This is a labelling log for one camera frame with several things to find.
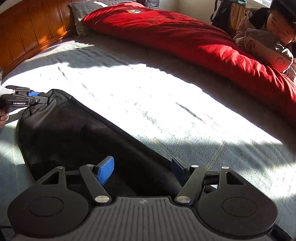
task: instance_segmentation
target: pillow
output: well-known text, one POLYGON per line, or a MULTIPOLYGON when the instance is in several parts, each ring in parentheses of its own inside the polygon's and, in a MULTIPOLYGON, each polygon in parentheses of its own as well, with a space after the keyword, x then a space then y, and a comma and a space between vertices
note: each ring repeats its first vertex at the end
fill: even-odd
POLYGON ((93 11, 107 6, 116 5, 122 2, 132 2, 129 0, 111 0, 111 1, 87 1, 70 3, 74 15, 75 27, 78 37, 85 37, 94 33, 91 29, 86 28, 80 21, 93 11))
POLYGON ((293 63, 293 55, 283 47, 271 32, 249 28, 245 32, 244 46, 259 62, 283 73, 293 63))
POLYGON ((98 9, 82 22, 99 33, 166 51, 216 72, 296 127, 296 86, 292 80, 238 48, 221 29, 180 13, 155 11, 135 3, 98 9))

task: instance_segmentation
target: person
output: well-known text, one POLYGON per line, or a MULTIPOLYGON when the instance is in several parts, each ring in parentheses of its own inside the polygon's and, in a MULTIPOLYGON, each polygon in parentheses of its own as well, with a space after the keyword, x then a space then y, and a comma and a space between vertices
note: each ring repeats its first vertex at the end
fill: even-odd
POLYGON ((0 109, 0 129, 2 129, 5 126, 6 121, 8 120, 8 112, 8 108, 0 109))
POLYGON ((288 48, 292 53, 294 61, 291 67, 285 73, 293 81, 296 80, 296 51, 293 51, 293 43, 296 42, 296 16, 286 6, 291 5, 294 8, 294 0, 273 0, 270 8, 248 9, 241 20, 236 36, 235 44, 245 49, 244 39, 248 29, 257 29, 272 32, 279 38, 280 44, 288 48))

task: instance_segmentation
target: silver screw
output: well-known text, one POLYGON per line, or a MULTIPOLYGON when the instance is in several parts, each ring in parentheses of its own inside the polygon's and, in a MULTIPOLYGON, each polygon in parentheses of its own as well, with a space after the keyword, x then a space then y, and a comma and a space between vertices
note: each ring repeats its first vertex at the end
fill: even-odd
POLYGON ((110 198, 108 196, 101 195, 101 196, 97 196, 94 200, 99 203, 106 203, 110 201, 110 198))
POLYGON ((179 203, 190 203, 191 199, 187 196, 179 196, 176 198, 176 201, 179 203))

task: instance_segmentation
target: hand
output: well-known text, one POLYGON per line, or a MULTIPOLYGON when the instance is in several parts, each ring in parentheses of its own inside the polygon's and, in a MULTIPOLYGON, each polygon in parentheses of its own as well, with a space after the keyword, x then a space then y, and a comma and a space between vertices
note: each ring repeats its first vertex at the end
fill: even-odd
POLYGON ((8 120, 8 113, 10 108, 0 109, 0 129, 5 126, 6 121, 8 120))

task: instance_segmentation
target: headboard panel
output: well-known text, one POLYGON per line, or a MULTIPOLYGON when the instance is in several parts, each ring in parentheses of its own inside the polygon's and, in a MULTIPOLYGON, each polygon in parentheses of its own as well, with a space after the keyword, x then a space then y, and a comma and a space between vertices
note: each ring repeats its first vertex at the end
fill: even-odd
POLYGON ((23 0, 0 14, 0 67, 4 76, 66 34, 76 33, 69 4, 77 1, 23 0))

